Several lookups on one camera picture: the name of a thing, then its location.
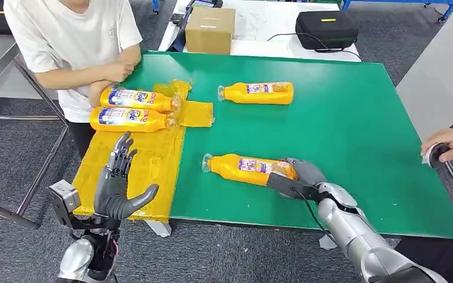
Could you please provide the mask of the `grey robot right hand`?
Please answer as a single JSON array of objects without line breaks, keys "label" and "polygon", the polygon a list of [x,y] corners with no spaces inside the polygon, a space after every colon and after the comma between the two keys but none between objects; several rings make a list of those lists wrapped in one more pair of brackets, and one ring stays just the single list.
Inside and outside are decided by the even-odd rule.
[{"label": "grey robot right hand", "polygon": [[305,185],[315,186],[327,181],[321,170],[312,162],[293,157],[283,158],[282,161],[292,165],[296,173],[296,180]]}]

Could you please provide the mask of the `person's left hand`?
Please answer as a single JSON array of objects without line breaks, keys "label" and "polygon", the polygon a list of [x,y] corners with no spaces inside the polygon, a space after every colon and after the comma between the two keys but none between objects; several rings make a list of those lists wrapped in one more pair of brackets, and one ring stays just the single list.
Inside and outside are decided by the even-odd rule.
[{"label": "person's left hand", "polygon": [[89,85],[88,88],[88,102],[92,108],[98,107],[100,105],[100,96],[102,92],[113,85],[113,82],[103,80],[97,81]]}]

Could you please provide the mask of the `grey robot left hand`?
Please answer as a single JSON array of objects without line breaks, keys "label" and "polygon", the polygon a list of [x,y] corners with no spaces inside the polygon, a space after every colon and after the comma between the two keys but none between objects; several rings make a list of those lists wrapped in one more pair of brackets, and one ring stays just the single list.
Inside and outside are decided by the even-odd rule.
[{"label": "grey robot left hand", "polygon": [[130,148],[132,144],[129,132],[116,141],[97,183],[93,201],[96,215],[121,221],[149,204],[157,195],[159,185],[151,184],[142,194],[127,197],[129,171],[137,153],[137,149]]}]

